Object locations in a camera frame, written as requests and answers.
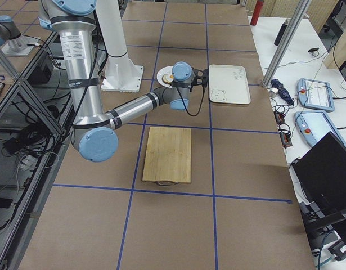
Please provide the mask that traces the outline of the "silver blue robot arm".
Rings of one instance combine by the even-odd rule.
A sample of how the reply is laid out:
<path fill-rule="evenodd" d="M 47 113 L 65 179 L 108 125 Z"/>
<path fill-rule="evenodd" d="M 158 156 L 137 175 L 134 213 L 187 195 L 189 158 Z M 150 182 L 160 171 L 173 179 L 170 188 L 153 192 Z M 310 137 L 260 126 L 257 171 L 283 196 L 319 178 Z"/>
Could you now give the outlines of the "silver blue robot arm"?
<path fill-rule="evenodd" d="M 139 89 L 143 68 L 127 55 L 117 1 L 40 1 L 41 26 L 60 36 L 68 85 L 75 110 L 71 143 L 83 158 L 102 162 L 118 148 L 116 130 L 155 108 L 188 107 L 196 71 L 180 61 L 172 68 L 169 88 L 159 87 L 110 111 L 102 89 Z"/>

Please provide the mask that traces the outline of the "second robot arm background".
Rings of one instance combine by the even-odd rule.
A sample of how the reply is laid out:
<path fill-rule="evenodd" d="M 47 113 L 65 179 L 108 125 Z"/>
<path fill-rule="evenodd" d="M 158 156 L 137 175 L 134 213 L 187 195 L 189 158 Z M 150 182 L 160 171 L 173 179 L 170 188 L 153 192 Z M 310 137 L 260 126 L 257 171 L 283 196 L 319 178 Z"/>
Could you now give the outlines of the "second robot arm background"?
<path fill-rule="evenodd" d="M 27 57 L 35 46 L 39 43 L 23 36 L 11 17 L 0 15 L 0 47 L 6 56 Z"/>

